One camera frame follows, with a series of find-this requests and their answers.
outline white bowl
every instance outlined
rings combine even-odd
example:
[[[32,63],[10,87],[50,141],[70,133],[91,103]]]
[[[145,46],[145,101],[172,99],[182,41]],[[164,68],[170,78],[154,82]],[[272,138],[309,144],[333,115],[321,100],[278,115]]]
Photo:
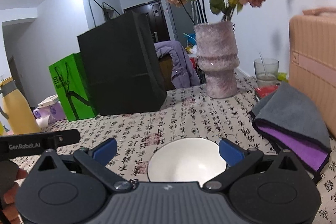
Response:
[[[185,138],[163,146],[151,158],[147,175],[151,182],[205,182],[226,170],[218,144],[202,138]]]

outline vase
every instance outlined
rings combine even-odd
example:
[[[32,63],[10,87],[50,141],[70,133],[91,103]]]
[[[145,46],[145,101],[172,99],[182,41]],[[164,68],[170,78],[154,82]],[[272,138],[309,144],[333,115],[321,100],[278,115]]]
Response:
[[[194,30],[198,65],[205,73],[207,95],[216,99],[235,95],[238,89],[234,69],[239,66],[239,59],[232,23],[199,24]]]

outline gray and purple cloth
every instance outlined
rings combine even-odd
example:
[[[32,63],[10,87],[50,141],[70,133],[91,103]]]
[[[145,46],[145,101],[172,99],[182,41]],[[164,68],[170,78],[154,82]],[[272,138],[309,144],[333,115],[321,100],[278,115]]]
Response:
[[[194,70],[190,58],[179,41],[163,41],[154,43],[158,58],[170,54],[173,60],[171,82],[177,89],[200,85],[200,79]]]
[[[253,128],[276,152],[292,150],[306,169],[320,174],[331,153],[328,129],[316,105],[283,82],[251,110]]]

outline dark brown door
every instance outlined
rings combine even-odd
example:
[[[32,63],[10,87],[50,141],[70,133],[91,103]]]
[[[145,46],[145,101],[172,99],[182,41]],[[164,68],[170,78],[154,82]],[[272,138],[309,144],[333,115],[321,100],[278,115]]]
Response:
[[[147,15],[154,43],[170,40],[166,19],[164,17],[161,0],[140,4],[124,10]]]
[[[15,64],[13,57],[11,57],[10,60],[8,61],[8,65],[9,65],[9,70],[10,70],[10,73],[12,74],[13,80],[15,81],[15,85],[17,89],[22,93],[24,97],[26,97],[25,91],[23,90],[23,86],[21,84],[19,73],[17,71],[16,64]]]

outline water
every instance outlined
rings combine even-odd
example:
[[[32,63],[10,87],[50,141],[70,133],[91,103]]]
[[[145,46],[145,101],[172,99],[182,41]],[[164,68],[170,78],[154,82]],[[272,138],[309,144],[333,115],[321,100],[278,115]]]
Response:
[[[267,76],[265,73],[260,73],[257,75],[257,83],[258,83],[258,88],[262,88],[264,86],[269,86],[269,85],[276,85],[277,77],[270,73],[268,73]]]

